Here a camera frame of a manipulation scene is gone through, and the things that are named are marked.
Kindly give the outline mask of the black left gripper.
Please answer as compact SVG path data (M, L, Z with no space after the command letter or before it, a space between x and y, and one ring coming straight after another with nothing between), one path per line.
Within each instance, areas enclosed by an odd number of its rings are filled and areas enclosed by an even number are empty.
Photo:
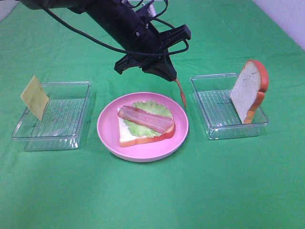
M140 17L113 20L113 38L127 51L118 60L114 70L118 74L132 68L140 67L143 72L157 75L169 82L177 79L177 72L171 62L168 48L176 43L190 39L191 31L186 25L158 32L148 21Z

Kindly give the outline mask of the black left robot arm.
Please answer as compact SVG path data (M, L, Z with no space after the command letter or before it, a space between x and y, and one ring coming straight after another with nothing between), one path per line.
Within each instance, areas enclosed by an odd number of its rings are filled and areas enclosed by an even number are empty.
M187 41L191 31L186 25L171 26L170 30L159 32L152 21L159 21L161 13L156 13L153 2L130 4L127 0L23 0L29 9L43 9L70 30L125 56L115 63L115 71L121 74L131 67L139 67L145 73L162 77L168 81L177 79L177 72L171 62L169 47ZM109 46L90 35L70 26L51 9L68 8L81 14L87 13L96 21L122 49Z

